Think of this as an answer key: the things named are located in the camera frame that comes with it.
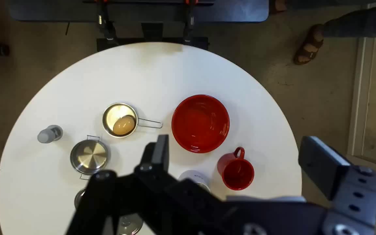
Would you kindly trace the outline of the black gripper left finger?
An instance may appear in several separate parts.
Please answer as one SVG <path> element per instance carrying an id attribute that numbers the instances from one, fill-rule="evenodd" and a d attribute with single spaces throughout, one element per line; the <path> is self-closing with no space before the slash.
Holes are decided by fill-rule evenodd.
<path id="1" fill-rule="evenodd" d="M 149 143 L 136 168 L 139 178 L 167 177 L 170 165 L 169 136 L 160 135 L 156 143 Z"/>

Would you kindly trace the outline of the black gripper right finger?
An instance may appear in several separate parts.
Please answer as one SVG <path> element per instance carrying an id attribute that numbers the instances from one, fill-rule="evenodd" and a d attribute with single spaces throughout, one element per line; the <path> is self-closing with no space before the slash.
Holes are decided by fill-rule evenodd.
<path id="1" fill-rule="evenodd" d="M 321 194 L 332 200 L 351 164 L 316 136 L 302 139 L 299 165 Z"/>

